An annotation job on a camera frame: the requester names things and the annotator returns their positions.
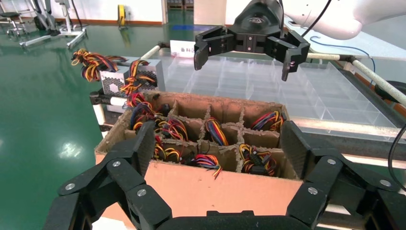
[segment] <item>chair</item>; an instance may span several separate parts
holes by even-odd
[[[23,28],[17,27],[17,24],[15,23],[14,20],[18,19],[20,16],[20,13],[17,12],[6,12],[6,13],[0,13],[1,17],[7,18],[7,20],[13,25],[13,28],[10,28],[7,30],[8,35],[14,35],[14,33],[17,34],[17,36],[20,36],[20,30],[23,31],[23,33],[26,33]]]

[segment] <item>screw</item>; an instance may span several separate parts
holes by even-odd
[[[74,187],[75,187],[75,184],[74,184],[74,183],[70,183],[70,184],[68,184],[68,185],[65,186],[65,189],[66,189],[66,190],[71,190],[71,189],[74,188]]]
[[[121,162],[119,162],[119,161],[115,161],[115,162],[113,163],[113,167],[120,166],[120,164],[121,164]]]
[[[137,196],[143,196],[143,195],[145,195],[145,194],[147,194],[147,191],[146,191],[145,189],[140,189],[140,190],[137,192]]]
[[[329,164],[336,164],[336,161],[333,160],[333,159],[328,159],[327,162],[328,162]]]
[[[387,180],[380,180],[379,182],[380,182],[381,184],[385,185],[386,187],[390,187],[390,186],[391,186],[391,183],[390,183],[389,181],[387,181]]]
[[[307,191],[312,195],[317,195],[317,193],[318,193],[317,189],[315,189],[313,187],[308,188]]]

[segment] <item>transparent acrylic tray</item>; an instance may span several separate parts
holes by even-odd
[[[282,81],[282,63],[209,57],[199,71],[193,60],[175,57],[167,69],[167,91],[241,98],[286,105],[290,117],[395,127],[331,63],[304,63]],[[391,138],[302,128],[312,133],[389,141]]]

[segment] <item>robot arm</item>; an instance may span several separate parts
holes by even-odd
[[[234,24],[196,36],[194,68],[200,70],[209,56],[230,51],[267,54],[283,62],[282,80],[306,61],[310,44],[298,33],[282,33],[282,7],[277,0],[252,0]]]
[[[309,27],[327,0],[283,0],[285,14],[295,23]],[[364,25],[406,14],[406,1],[333,0],[313,30],[339,40],[357,36]]]

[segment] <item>white wall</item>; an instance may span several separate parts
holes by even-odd
[[[19,9],[27,9],[24,0],[14,0]],[[51,0],[52,15],[55,18],[64,18],[62,8],[55,0]],[[75,0],[79,17],[87,20],[117,20],[117,5],[126,6],[129,21],[162,22],[161,0]],[[12,11],[9,1],[4,2],[5,8]],[[71,5],[69,15],[76,18]]]
[[[194,24],[224,25],[226,19],[226,2],[227,0],[194,0]]]
[[[251,0],[227,0],[226,25],[234,24],[236,17],[243,11]]]

